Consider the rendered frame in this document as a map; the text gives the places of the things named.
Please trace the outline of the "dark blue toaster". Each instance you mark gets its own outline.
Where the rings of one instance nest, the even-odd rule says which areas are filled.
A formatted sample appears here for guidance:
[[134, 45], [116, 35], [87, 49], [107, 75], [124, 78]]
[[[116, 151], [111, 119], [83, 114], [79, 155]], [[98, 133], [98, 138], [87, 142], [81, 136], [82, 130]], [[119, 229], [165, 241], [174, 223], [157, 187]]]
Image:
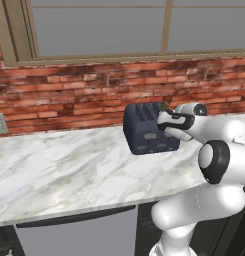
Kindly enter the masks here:
[[[130, 151], [134, 155], [145, 155], [176, 151], [180, 141], [165, 135], [157, 126], [157, 118], [162, 110], [161, 102], [129, 104], [123, 117], [123, 132]], [[145, 134], [156, 134], [155, 139], [145, 139]]]

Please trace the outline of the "tan framed window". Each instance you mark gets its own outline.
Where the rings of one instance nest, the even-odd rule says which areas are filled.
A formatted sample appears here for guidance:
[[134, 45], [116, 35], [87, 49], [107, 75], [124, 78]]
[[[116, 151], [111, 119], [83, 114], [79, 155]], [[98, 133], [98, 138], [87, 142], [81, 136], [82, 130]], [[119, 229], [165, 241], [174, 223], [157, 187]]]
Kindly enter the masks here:
[[8, 66], [245, 56], [245, 0], [0, 0]]

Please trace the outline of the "grey dishwasher door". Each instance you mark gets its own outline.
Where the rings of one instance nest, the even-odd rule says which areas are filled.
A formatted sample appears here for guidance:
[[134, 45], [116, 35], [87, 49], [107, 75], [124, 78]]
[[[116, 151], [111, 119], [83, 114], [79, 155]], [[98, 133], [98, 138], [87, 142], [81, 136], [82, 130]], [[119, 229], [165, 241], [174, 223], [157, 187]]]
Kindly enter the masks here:
[[134, 256], [137, 207], [74, 223], [15, 231], [26, 256]]

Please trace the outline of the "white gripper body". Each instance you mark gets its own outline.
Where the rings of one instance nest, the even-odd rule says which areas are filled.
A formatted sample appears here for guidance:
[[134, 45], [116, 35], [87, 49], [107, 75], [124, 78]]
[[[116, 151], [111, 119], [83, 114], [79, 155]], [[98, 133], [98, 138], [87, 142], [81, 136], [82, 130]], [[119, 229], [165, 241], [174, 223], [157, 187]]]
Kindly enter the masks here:
[[184, 142], [188, 142], [193, 139], [193, 137], [191, 135], [189, 135], [187, 132], [185, 132], [184, 130], [181, 130], [181, 129], [177, 129], [177, 128], [167, 127], [165, 129], [165, 133], [169, 134], [179, 140], [182, 140]]

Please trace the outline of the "brown bread slice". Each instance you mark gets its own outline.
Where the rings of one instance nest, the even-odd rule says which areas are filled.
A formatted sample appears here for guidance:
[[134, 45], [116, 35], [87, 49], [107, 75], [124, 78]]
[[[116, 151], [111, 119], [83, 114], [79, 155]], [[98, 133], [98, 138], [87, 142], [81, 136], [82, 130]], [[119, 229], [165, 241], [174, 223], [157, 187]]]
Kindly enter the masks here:
[[170, 108], [169, 103], [166, 101], [162, 102], [162, 111], [167, 111], [167, 112], [173, 113], [173, 110]]

